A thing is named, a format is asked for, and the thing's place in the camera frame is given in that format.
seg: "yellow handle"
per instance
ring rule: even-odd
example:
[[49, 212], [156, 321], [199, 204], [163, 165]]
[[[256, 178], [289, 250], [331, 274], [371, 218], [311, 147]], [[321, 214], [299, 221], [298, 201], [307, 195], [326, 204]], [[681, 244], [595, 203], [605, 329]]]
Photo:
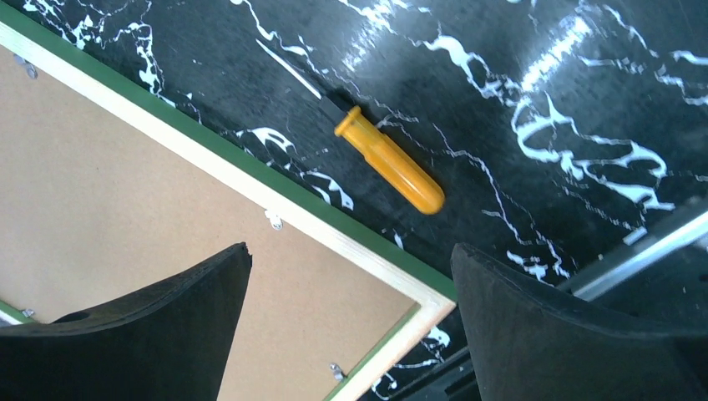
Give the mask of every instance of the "yellow handle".
[[385, 136], [355, 106], [335, 128], [337, 136], [343, 136], [401, 195], [416, 209], [426, 215], [438, 213], [443, 208], [445, 194], [391, 138]]

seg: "wooden frame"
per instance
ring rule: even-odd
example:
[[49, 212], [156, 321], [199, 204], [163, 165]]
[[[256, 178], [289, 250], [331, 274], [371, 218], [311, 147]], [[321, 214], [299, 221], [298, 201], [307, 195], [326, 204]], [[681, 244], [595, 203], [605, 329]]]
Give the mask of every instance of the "wooden frame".
[[417, 303], [327, 400], [355, 400], [455, 308], [451, 280], [0, 1], [0, 45]]

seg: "marble countertop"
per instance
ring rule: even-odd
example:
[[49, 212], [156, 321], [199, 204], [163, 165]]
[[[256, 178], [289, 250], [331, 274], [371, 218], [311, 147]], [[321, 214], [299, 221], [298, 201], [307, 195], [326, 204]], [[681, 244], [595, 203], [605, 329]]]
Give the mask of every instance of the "marble countertop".
[[[549, 284], [708, 190], [700, 0], [5, 0], [445, 274]], [[410, 206], [259, 44], [346, 90], [444, 189]], [[465, 346], [454, 312], [372, 389]]]

